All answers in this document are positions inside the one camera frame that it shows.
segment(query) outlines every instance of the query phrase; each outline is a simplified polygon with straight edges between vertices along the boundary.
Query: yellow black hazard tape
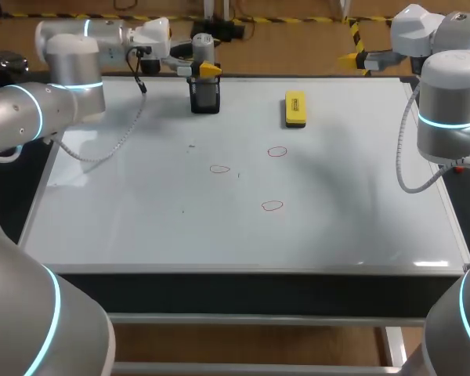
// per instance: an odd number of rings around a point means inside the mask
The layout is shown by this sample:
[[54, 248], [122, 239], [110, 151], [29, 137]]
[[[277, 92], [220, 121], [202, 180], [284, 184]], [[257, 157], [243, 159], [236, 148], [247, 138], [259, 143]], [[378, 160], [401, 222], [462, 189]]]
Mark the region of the yellow black hazard tape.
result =
[[[349, 20], [348, 22], [350, 26], [350, 33], [353, 36], [353, 43], [355, 43], [355, 50], [357, 51], [356, 55], [362, 56], [363, 60], [365, 60], [364, 56], [367, 56], [367, 53], [363, 46], [362, 40], [360, 39], [359, 23], [355, 20]], [[363, 76], [371, 76], [370, 70], [362, 69], [361, 72]]]
[[[170, 21], [196, 21], [203, 20], [202, 16], [166, 16]], [[98, 13], [7, 13], [2, 15], [4, 19], [11, 18], [60, 18], [60, 19], [104, 19], [104, 20], [138, 20], [138, 21], [151, 21], [160, 18], [159, 16], [130, 16], [122, 14], [98, 14]], [[293, 17], [237, 17], [232, 20], [236, 24], [250, 23], [250, 24], [300, 24], [300, 23], [319, 23], [331, 24], [339, 22], [347, 24], [350, 21], [377, 21], [392, 23], [392, 17], [356, 17], [345, 18], [337, 20], [329, 17], [306, 17], [306, 18], [293, 18]]]

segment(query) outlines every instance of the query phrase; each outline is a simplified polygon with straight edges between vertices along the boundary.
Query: black cable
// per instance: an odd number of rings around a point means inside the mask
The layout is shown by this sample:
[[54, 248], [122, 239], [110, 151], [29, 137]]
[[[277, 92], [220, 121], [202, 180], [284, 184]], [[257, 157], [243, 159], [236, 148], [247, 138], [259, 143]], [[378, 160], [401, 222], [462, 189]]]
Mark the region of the black cable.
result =
[[113, 0], [113, 9], [121, 10], [121, 11], [131, 10], [131, 9], [135, 8], [138, 5], [138, 1], [139, 0], [134, 0], [132, 5], [120, 7], [120, 6], [117, 5], [117, 0]]
[[[137, 57], [137, 64], [136, 68], [134, 69], [131, 65], [131, 61], [129, 59], [129, 56], [133, 50], [136, 50], [136, 57]], [[141, 59], [143, 58], [144, 54], [150, 54], [151, 53], [151, 47], [142, 47], [135, 45], [134, 47], [131, 47], [130, 49], [127, 50], [127, 53], [125, 54], [125, 62], [128, 65], [128, 68], [131, 70], [132, 75], [134, 76], [134, 80], [136, 81], [136, 84], [139, 86], [139, 90], [141, 90], [141, 93], [144, 94], [146, 93], [146, 86], [144, 85], [144, 82], [141, 81], [141, 78], [139, 78], [139, 65], [141, 64]]]
[[242, 13], [242, 17], [246, 17], [248, 19], [251, 20], [251, 24], [252, 24], [252, 30], [251, 30], [251, 35], [249, 35], [248, 38], [245, 38], [244, 41], [250, 41], [252, 39], [252, 37], [254, 37], [254, 32], [256, 30], [256, 21], [254, 21], [254, 17], [253, 16], [249, 16], [246, 12], [244, 12], [244, 10], [242, 9], [242, 7], [240, 6], [240, 0], [237, 0], [237, 8], [240, 10], [240, 13]]

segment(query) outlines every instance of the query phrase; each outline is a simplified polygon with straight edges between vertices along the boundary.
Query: black marker holder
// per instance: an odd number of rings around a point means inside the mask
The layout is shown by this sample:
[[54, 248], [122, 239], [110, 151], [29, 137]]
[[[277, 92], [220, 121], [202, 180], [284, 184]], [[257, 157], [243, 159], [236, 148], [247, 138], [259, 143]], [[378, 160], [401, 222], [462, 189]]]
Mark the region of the black marker holder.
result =
[[[197, 80], [195, 78], [187, 78], [186, 82], [190, 86], [190, 104], [191, 112], [194, 114], [217, 114], [221, 103], [221, 96], [219, 90], [220, 77], [216, 77], [214, 82], [207, 82], [205, 80]], [[198, 93], [214, 90], [215, 102], [211, 105], [205, 105], [199, 102]]]

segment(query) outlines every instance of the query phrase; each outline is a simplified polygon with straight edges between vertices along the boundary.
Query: cable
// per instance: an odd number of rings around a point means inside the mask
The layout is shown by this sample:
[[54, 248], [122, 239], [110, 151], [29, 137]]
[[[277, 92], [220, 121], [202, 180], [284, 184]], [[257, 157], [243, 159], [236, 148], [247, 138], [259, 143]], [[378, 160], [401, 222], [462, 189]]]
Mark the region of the cable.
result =
[[136, 114], [136, 117], [134, 118], [134, 121], [131, 123], [131, 126], [128, 128], [127, 132], [122, 136], [122, 138], [120, 139], [120, 141], [118, 141], [118, 143], [113, 147], [113, 149], [108, 153], [106, 154], [105, 156], [103, 157], [100, 157], [100, 158], [85, 158], [85, 157], [81, 157], [79, 154], [77, 154], [76, 152], [74, 152], [72, 149], [70, 149], [70, 147], [64, 143], [63, 141], [61, 141], [60, 139], [57, 139], [56, 137], [53, 137], [52, 138], [52, 141], [54, 143], [57, 143], [61, 149], [63, 149], [64, 151], [67, 152], [67, 154], [70, 156], [70, 157], [73, 157], [75, 158], [76, 160], [80, 161], [80, 162], [87, 162], [87, 163], [100, 163], [100, 162], [104, 162], [108, 159], [110, 159], [111, 157], [114, 156], [114, 154], [124, 145], [124, 143], [127, 141], [128, 137], [131, 135], [132, 131], [134, 130], [134, 128], [136, 127], [136, 124], [138, 122], [138, 120], [141, 118], [141, 114], [143, 113], [143, 110], [144, 110], [144, 104], [146, 102], [146, 94], [143, 93], [142, 96], [141, 96], [141, 104], [139, 105], [139, 109], [138, 109], [138, 113]]
[[134, 2], [129, 6], [120, 7], [117, 5], [117, 0], [113, 0], [113, 9], [115, 10], [121, 10], [121, 11], [131, 10], [135, 8], [137, 5], [138, 5], [138, 0], [134, 0]]
[[244, 39], [244, 42], [250, 41], [252, 39], [252, 37], [254, 37], [254, 33], [255, 33], [255, 30], [256, 30], [256, 21], [254, 20], [253, 16], [249, 16], [246, 12], [244, 12], [242, 7], [240, 6], [240, 0], [237, 0], [237, 8], [240, 10], [240, 13], [242, 14], [242, 17], [247, 17], [251, 20], [251, 24], [252, 24], [251, 35], [249, 35], [249, 37]]
[[23, 150], [22, 146], [16, 146], [16, 151], [14, 154], [9, 157], [0, 157], [0, 163], [11, 163], [14, 162], [19, 156], [21, 155], [21, 151]]
[[453, 167], [458, 167], [458, 166], [470, 167], [470, 157], [463, 157], [455, 161], [451, 161], [449, 164], [445, 164], [443, 167], [439, 169], [439, 171], [435, 173], [434, 176], [432, 176], [432, 178], [430, 178], [425, 184], [423, 184], [422, 186], [419, 186], [418, 188], [409, 188], [404, 183], [403, 177], [402, 177], [403, 138], [404, 138], [404, 132], [406, 130], [407, 115], [409, 114], [410, 108], [413, 105], [414, 100], [416, 99], [416, 97], [418, 96], [418, 93], [420, 92], [420, 87], [421, 87], [421, 83], [418, 83], [418, 86], [416, 86], [416, 88], [413, 91], [413, 95], [410, 96], [409, 100], [407, 101], [406, 109], [404, 110], [404, 113], [402, 115], [402, 120], [400, 121], [399, 138], [398, 138], [398, 143], [397, 143], [397, 156], [396, 156], [397, 181], [399, 182], [400, 187], [407, 193], [423, 192], [424, 190], [429, 188], [433, 183], [435, 183], [438, 178], [440, 178], [446, 172], [451, 170]]
[[[129, 55], [133, 50], [136, 50], [136, 57], [138, 59], [136, 68], [134, 69], [131, 65]], [[142, 47], [140, 45], [135, 45], [134, 47], [131, 47], [130, 49], [127, 50], [127, 53], [125, 54], [125, 62], [128, 65], [128, 68], [131, 70], [132, 75], [134, 76], [134, 80], [136, 81], [136, 84], [139, 86], [139, 90], [141, 90], [142, 94], [146, 94], [146, 85], [144, 85], [144, 82], [141, 81], [141, 78], [139, 78], [139, 64], [141, 63], [141, 59], [143, 58], [144, 54], [151, 54], [151, 47], [146, 46]]]

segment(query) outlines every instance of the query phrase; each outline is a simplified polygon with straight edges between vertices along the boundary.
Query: metal frame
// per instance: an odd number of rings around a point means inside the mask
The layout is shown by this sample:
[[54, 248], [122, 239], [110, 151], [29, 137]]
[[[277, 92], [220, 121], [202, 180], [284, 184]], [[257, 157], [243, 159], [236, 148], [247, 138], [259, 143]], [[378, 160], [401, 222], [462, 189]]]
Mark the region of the metal frame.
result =
[[116, 374], [174, 374], [174, 375], [258, 375], [258, 376], [380, 376], [398, 374], [396, 367], [331, 367], [288, 366], [276, 364], [220, 363], [115, 363]]
[[[423, 327], [425, 319], [380, 317], [252, 316], [209, 314], [109, 313], [112, 324], [291, 325], [304, 327]], [[395, 335], [389, 339], [398, 345]]]
[[352, 8], [352, 0], [340, 0], [343, 10], [343, 18], [348, 17]]
[[116, 374], [174, 375], [258, 375], [258, 376], [379, 376], [400, 374], [407, 359], [400, 326], [422, 327], [423, 319], [377, 317], [249, 316], [207, 314], [133, 314], [111, 313], [113, 324], [218, 324], [218, 325], [291, 325], [291, 326], [370, 326], [382, 328], [387, 364], [390, 367], [305, 366], [280, 364], [228, 363], [126, 363], [116, 362]]
[[383, 327], [386, 361], [390, 367], [402, 367], [407, 361], [406, 346], [400, 327]]
[[[214, 0], [204, 0], [204, 18], [210, 20], [214, 16]], [[222, 1], [222, 18], [230, 20], [230, 0]]]

